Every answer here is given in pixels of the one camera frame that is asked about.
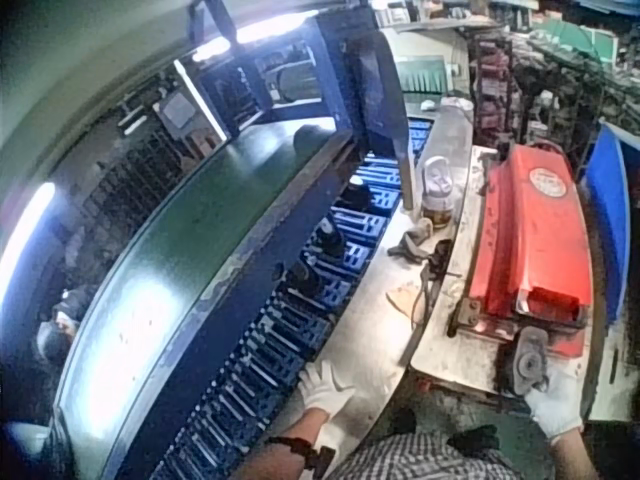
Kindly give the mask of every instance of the white glove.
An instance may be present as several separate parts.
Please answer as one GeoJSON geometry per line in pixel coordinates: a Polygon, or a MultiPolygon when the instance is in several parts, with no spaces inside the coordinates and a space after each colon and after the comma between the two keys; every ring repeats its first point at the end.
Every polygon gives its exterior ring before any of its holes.
{"type": "Polygon", "coordinates": [[[307,363],[305,369],[300,372],[298,388],[302,393],[305,410],[319,408],[327,412],[329,418],[342,410],[356,391],[355,387],[338,391],[328,360],[322,361],[320,374],[313,363],[307,363]]]}
{"type": "Polygon", "coordinates": [[[582,427],[580,418],[580,386],[578,379],[556,367],[548,371],[546,392],[532,388],[524,396],[531,414],[540,428],[553,442],[554,438],[582,427]]]}

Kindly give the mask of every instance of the red machine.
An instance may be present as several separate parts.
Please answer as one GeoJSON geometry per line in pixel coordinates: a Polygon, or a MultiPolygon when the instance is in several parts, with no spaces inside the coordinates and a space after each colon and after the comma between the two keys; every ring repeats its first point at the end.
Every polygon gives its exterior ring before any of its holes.
{"type": "Polygon", "coordinates": [[[480,246],[457,324],[513,340],[527,325],[551,353],[582,355],[591,259],[580,200],[563,156],[516,145],[489,171],[480,246]]]}

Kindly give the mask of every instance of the machine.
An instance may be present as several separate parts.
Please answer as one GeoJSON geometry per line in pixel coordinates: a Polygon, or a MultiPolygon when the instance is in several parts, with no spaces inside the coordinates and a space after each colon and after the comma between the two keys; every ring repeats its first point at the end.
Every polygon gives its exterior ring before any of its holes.
{"type": "Polygon", "coordinates": [[[501,387],[522,395],[543,381],[547,354],[583,355],[592,311],[589,240],[563,155],[514,145],[489,169],[477,248],[452,327],[506,342],[501,387]]]}
{"type": "Polygon", "coordinates": [[[227,478],[340,321],[399,201],[415,202],[409,149],[428,126],[414,122],[410,143],[368,7],[307,12],[259,40],[221,1],[190,11],[196,45],[228,48],[176,64],[221,145],[100,285],[40,452],[49,478],[227,478]],[[320,98],[274,104],[265,59],[287,45],[313,65],[320,98]]]}

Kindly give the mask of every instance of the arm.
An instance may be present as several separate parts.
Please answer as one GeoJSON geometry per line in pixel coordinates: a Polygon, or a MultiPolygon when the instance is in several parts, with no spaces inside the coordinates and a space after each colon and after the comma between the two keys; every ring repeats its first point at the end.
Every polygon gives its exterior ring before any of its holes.
{"type": "Polygon", "coordinates": [[[596,472],[582,441],[580,387],[577,379],[549,368],[545,391],[531,389],[525,401],[533,419],[550,440],[556,480],[597,480],[596,472]]]}
{"type": "MultiPolygon", "coordinates": [[[[320,428],[329,420],[329,414],[319,408],[306,410],[302,418],[280,437],[302,438],[312,445],[316,443],[320,428]]],[[[304,458],[291,453],[285,445],[266,445],[250,458],[234,475],[234,479],[297,480],[304,469],[304,458]]]]}
{"type": "Polygon", "coordinates": [[[551,456],[556,480],[598,480],[579,429],[560,435],[551,445],[551,456]]]}
{"type": "MultiPolygon", "coordinates": [[[[300,373],[298,388],[304,401],[302,418],[278,435],[301,438],[311,445],[316,443],[322,426],[329,421],[353,396],[354,388],[338,391],[333,381],[331,364],[322,362],[322,372],[307,364],[300,373]]],[[[304,470],[304,458],[291,453],[291,448],[280,444],[264,446],[250,457],[233,475],[235,480],[297,480],[304,470]]]]}

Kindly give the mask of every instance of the white label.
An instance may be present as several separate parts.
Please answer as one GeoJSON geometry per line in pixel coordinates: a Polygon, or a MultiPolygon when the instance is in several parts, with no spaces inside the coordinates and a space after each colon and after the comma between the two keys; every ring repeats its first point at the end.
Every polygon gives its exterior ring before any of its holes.
{"type": "Polygon", "coordinates": [[[529,172],[529,180],[534,187],[548,197],[559,198],[567,193],[567,186],[562,179],[546,168],[534,168],[529,172]]]}

